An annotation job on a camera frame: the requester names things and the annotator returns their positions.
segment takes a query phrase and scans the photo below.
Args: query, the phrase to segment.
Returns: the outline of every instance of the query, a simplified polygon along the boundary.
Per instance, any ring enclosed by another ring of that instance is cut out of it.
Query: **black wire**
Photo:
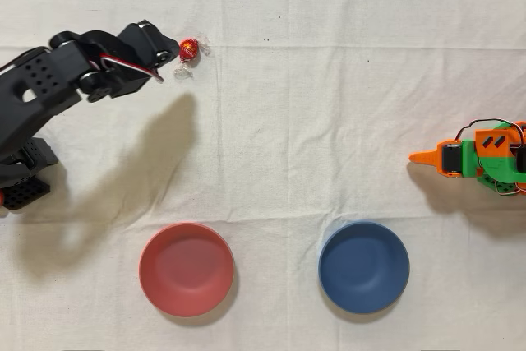
[[[499,122],[503,122],[503,123],[507,123],[508,125],[510,125],[511,127],[514,127],[515,129],[517,129],[519,131],[519,137],[520,137],[520,146],[522,147],[524,145],[524,136],[523,136],[523,131],[522,129],[519,127],[519,125],[517,125],[516,123],[512,123],[510,121],[506,121],[505,119],[501,119],[501,118],[480,118],[480,119],[476,119],[475,121],[471,122],[469,125],[466,125],[465,127],[463,127],[462,129],[459,130],[459,133],[457,133],[457,136],[455,138],[455,140],[458,140],[460,139],[460,136],[462,135],[462,132],[464,131],[464,129],[469,129],[471,126],[473,126],[475,123],[477,122],[484,122],[484,121],[499,121]]]

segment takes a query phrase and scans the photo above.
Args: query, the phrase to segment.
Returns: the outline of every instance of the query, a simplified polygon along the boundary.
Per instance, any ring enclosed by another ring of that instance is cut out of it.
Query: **white wire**
[[[502,193],[502,192],[499,191],[499,188],[496,187],[496,180],[495,180],[495,191],[496,191],[496,193],[498,193],[501,196],[517,195],[521,191],[521,189],[519,187],[517,187],[517,188],[518,189],[516,191]]]
[[[117,59],[107,58],[107,57],[100,57],[100,62],[102,63],[102,66],[104,66],[105,68],[108,68],[108,65],[106,64],[106,62],[111,62],[111,63],[115,63],[115,64],[117,64],[119,66],[123,66],[123,67],[127,67],[128,69],[135,70],[136,72],[145,73],[145,74],[147,74],[150,77],[154,77],[157,80],[157,82],[160,83],[160,84],[162,84],[164,82],[164,78],[161,77],[157,73],[154,73],[154,72],[151,72],[149,70],[143,69],[142,67],[134,67],[134,66],[130,65],[129,63],[121,62],[121,61],[118,61]]]
[[[518,182],[515,183],[515,187],[521,192],[526,192],[526,189],[523,189],[523,188],[519,187],[519,183]]]

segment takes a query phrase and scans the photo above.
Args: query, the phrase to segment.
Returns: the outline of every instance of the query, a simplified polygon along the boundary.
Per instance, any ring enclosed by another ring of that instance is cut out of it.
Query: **orange and green robot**
[[[462,131],[480,121],[499,121],[492,129],[477,129],[475,140],[460,140]],[[454,140],[438,143],[433,151],[415,152],[411,162],[430,164],[449,178],[477,178],[502,196],[526,195],[526,122],[481,119],[463,127]]]

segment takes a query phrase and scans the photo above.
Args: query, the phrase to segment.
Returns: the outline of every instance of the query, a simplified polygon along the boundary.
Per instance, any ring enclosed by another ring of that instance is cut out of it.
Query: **mounting hole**
[[[33,90],[27,90],[26,92],[24,92],[24,94],[22,95],[22,102],[24,103],[29,103],[31,100],[33,100],[34,98],[36,98],[36,95],[35,93],[33,92]]]

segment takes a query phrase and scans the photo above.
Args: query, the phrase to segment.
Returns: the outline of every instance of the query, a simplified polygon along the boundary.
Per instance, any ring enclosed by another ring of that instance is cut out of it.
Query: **red bowl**
[[[216,307],[233,282],[233,256],[211,228],[179,223],[161,229],[146,244],[139,279],[146,297],[173,316],[199,316]]]

